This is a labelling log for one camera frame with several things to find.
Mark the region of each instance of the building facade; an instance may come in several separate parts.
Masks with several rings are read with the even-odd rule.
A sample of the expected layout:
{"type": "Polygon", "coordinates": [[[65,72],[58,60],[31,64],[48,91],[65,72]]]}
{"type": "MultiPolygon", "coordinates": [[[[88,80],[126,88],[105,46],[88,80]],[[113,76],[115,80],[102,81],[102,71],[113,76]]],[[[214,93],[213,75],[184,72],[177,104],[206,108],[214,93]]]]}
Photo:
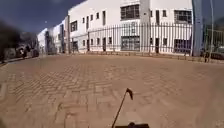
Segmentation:
{"type": "Polygon", "coordinates": [[[64,47],[69,53],[191,55],[193,20],[192,0],[86,0],[68,10],[65,20],[54,27],[53,37],[56,47],[61,47],[58,34],[63,25],[64,47]]]}

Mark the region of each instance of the brick pavement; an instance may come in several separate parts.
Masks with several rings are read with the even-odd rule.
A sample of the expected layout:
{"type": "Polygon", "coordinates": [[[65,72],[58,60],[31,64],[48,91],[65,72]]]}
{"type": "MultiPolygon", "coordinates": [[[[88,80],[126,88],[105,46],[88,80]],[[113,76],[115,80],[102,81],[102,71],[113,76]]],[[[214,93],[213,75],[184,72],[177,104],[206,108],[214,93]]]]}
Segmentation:
{"type": "Polygon", "coordinates": [[[117,124],[223,128],[224,67],[118,56],[49,56],[7,64],[0,122],[7,128],[107,128],[126,88],[117,124]]]}

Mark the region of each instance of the railing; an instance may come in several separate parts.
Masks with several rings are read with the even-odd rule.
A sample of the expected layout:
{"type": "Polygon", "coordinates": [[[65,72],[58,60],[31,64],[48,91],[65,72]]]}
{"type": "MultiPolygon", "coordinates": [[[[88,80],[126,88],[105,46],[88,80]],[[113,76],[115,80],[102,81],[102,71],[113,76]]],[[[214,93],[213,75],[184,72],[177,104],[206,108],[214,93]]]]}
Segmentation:
{"type": "Polygon", "coordinates": [[[188,56],[193,52],[191,24],[126,23],[89,30],[83,36],[72,37],[72,40],[72,48],[78,44],[80,52],[138,51],[188,56]]]}
{"type": "Polygon", "coordinates": [[[207,59],[224,60],[224,32],[205,29],[201,56],[207,59]]]}

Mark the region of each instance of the door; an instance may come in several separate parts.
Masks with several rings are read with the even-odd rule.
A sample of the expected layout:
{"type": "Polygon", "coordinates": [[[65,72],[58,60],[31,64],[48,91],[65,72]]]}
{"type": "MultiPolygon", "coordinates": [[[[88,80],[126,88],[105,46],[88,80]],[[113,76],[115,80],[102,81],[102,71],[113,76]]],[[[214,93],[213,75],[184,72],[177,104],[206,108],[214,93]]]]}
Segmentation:
{"type": "Polygon", "coordinates": [[[106,51],[106,38],[103,38],[103,51],[106,51]]]}
{"type": "Polygon", "coordinates": [[[73,53],[74,53],[74,51],[78,51],[78,42],[77,41],[73,42],[73,53]]]}
{"type": "Polygon", "coordinates": [[[159,53],[159,38],[156,38],[156,53],[159,53]]]}
{"type": "Polygon", "coordinates": [[[156,24],[160,24],[160,15],[159,15],[159,10],[156,10],[156,24]]]}
{"type": "Polygon", "coordinates": [[[89,40],[87,40],[87,51],[90,51],[89,40]]]}

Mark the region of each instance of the pole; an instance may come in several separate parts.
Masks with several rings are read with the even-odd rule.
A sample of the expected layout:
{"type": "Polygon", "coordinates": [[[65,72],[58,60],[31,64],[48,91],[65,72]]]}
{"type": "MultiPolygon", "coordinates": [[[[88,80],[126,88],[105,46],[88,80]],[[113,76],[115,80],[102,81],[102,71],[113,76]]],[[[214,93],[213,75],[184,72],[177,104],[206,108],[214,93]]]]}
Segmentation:
{"type": "Polygon", "coordinates": [[[211,4],[211,12],[212,12],[212,37],[211,37],[211,44],[210,44],[209,62],[211,61],[212,45],[213,45],[213,42],[214,42],[214,8],[213,8],[213,0],[210,0],[210,4],[211,4]]]}
{"type": "Polygon", "coordinates": [[[122,106],[123,106],[123,103],[124,103],[124,99],[125,99],[126,94],[127,94],[127,92],[125,92],[125,94],[124,94],[124,97],[123,97],[123,100],[122,100],[122,102],[121,102],[120,108],[119,108],[119,110],[117,111],[117,115],[116,115],[116,117],[115,117],[115,119],[114,119],[114,122],[113,122],[111,128],[114,128],[114,125],[115,125],[115,123],[116,123],[116,121],[117,121],[117,118],[118,118],[119,113],[120,113],[120,111],[121,111],[121,108],[122,108],[122,106]]]}
{"type": "Polygon", "coordinates": [[[148,45],[149,45],[149,54],[151,54],[151,30],[152,30],[152,26],[151,26],[151,0],[149,0],[149,39],[148,39],[148,45]]]}

